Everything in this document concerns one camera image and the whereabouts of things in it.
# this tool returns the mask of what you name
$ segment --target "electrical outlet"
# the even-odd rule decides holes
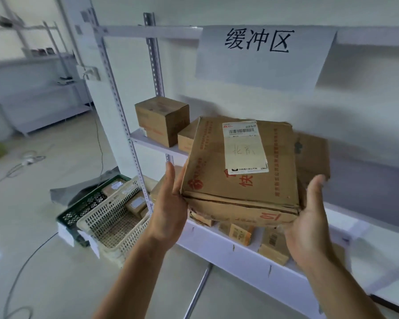
[[[82,80],[100,81],[99,71],[96,67],[77,65],[77,72]]]

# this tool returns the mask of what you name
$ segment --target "jd logo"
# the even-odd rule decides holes
[[[189,180],[188,181],[188,185],[189,185],[189,187],[191,187],[192,189],[195,189],[195,190],[199,190],[203,186],[202,185],[202,181],[199,180],[199,179],[191,179],[191,180]]]
[[[294,153],[295,154],[301,154],[303,149],[303,144],[301,144],[299,141],[297,141],[294,144]]]

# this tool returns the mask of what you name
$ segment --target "forearm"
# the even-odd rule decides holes
[[[149,234],[149,227],[146,228],[94,319],[144,318],[165,252],[166,249]]]
[[[313,257],[303,270],[327,318],[384,319],[335,256]]]

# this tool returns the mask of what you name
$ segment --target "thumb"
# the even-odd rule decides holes
[[[307,205],[310,210],[324,211],[324,202],[322,199],[322,186],[325,183],[324,175],[315,176],[307,187]]]
[[[160,190],[160,194],[163,193],[166,196],[172,194],[174,177],[175,177],[174,166],[171,164],[171,162],[167,162],[165,164],[165,178]]]

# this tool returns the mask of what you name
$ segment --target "plastic crate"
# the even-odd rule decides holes
[[[106,196],[102,193],[102,189],[108,186],[110,183],[114,182],[116,179],[123,179],[125,181],[130,181],[131,179],[123,176],[121,174],[112,177],[111,179],[104,182],[101,186],[95,188],[93,191],[85,195],[78,202],[74,203],[63,213],[59,214],[56,220],[64,225],[68,232],[74,237],[81,246],[89,246],[89,242],[85,241],[84,238],[78,233],[77,221],[86,215],[89,211],[97,207],[101,202],[106,200]]]
[[[136,176],[77,221],[77,227],[92,236],[102,254],[119,267],[149,222],[149,214],[139,220],[124,206],[139,191]]]

